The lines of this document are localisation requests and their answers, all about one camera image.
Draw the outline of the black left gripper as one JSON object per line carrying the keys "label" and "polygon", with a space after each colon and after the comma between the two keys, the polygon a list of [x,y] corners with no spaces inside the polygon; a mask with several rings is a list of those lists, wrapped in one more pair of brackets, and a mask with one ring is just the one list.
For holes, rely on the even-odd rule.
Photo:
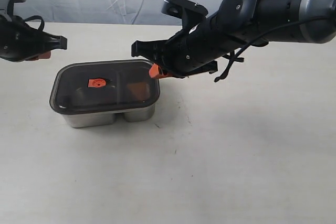
{"label": "black left gripper", "polygon": [[10,62],[49,59],[55,49],[66,50],[67,38],[44,31],[41,16],[26,19],[13,16],[8,22],[1,17],[1,58]]}

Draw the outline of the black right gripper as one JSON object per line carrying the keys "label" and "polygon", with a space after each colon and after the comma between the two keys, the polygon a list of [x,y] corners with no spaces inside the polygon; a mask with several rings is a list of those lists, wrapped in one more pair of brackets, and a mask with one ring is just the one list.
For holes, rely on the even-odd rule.
{"label": "black right gripper", "polygon": [[217,72],[216,59],[235,49],[236,41],[219,32],[214,23],[202,22],[193,32],[177,33],[169,40],[137,40],[131,46],[131,56],[155,63],[149,70],[152,79],[184,78]]}

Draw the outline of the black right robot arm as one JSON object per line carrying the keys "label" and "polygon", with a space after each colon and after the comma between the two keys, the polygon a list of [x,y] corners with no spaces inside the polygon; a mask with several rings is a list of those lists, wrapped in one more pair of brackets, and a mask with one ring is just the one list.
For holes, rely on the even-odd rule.
{"label": "black right robot arm", "polygon": [[162,12],[182,21],[167,40],[135,41],[131,55],[158,65],[164,74],[185,78],[243,62],[250,46],[270,42],[324,44],[335,37],[335,0],[223,0],[212,15],[189,0],[164,0]]}

